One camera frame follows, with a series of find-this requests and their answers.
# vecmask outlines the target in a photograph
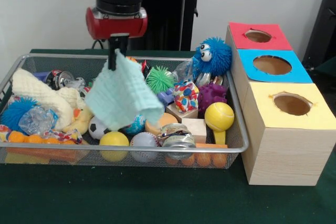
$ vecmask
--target white baseball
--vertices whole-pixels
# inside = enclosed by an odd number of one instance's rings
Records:
[[[141,132],[132,138],[130,146],[137,147],[158,147],[159,142],[156,136],[149,132]],[[148,163],[156,159],[157,152],[131,152],[134,160],[142,163]]]

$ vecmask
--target googly eyes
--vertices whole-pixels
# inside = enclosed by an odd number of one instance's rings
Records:
[[[201,60],[208,62],[212,58],[212,54],[210,52],[210,46],[208,44],[202,44],[201,47]]]
[[[206,50],[206,49],[209,49],[210,46],[208,44],[202,44],[201,45],[201,50]]]

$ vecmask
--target blue fuzzy toy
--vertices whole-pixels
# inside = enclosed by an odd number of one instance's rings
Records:
[[[230,69],[231,61],[231,47],[221,38],[208,38],[196,48],[193,57],[193,78],[196,80],[200,73],[222,76]]]
[[[31,98],[21,98],[18,101],[13,102],[4,111],[1,117],[1,123],[6,125],[12,131],[20,131],[26,134],[20,127],[19,121],[22,116],[28,112],[32,107],[36,106],[37,101]]]

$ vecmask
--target yellow ball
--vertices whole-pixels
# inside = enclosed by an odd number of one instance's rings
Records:
[[[109,132],[105,134],[99,145],[129,146],[127,137],[120,132]],[[118,162],[127,156],[127,151],[100,151],[101,156],[110,162]]]
[[[232,108],[224,102],[215,102],[205,111],[205,123],[213,131],[225,131],[230,128],[235,119]]]

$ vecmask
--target cable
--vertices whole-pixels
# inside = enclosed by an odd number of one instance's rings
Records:
[[[100,48],[101,48],[101,49],[104,49],[104,45],[103,45],[103,43],[102,43],[99,39],[96,39],[96,40],[94,41],[94,43],[92,44],[91,49],[94,49],[94,47],[96,46],[97,42],[99,43]]]

